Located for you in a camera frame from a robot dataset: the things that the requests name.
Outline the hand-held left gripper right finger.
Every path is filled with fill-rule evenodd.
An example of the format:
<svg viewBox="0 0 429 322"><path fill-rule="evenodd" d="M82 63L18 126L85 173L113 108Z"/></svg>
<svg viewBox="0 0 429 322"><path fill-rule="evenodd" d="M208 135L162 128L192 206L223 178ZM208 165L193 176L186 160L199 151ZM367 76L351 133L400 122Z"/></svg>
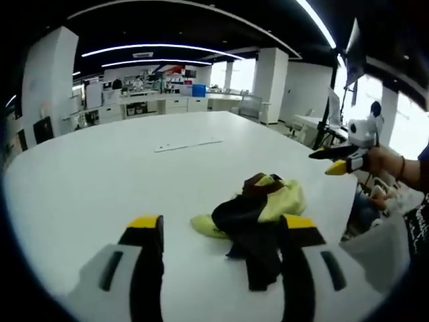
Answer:
<svg viewBox="0 0 429 322"><path fill-rule="evenodd" d="M288 217L279 222L283 321L364 321L382 300L365 271L336 245L300 246Z"/></svg>

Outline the person's right hand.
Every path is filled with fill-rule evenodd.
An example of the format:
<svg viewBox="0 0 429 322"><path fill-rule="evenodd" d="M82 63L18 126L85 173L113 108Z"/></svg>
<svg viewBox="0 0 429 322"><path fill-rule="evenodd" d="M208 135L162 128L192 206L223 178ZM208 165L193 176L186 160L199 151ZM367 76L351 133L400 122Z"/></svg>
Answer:
<svg viewBox="0 0 429 322"><path fill-rule="evenodd" d="M386 172L399 179L404 171L404 162L403 156L392 154L383 147L372 147L367 153L367 169L371 174Z"/></svg>

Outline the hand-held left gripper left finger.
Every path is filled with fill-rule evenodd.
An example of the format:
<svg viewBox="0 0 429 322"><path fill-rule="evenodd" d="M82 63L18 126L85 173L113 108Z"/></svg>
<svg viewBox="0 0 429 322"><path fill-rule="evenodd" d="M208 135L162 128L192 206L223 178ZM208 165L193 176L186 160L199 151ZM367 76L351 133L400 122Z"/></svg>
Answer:
<svg viewBox="0 0 429 322"><path fill-rule="evenodd" d="M164 218L138 217L97 252L66 297L79 321L162 321Z"/></svg>

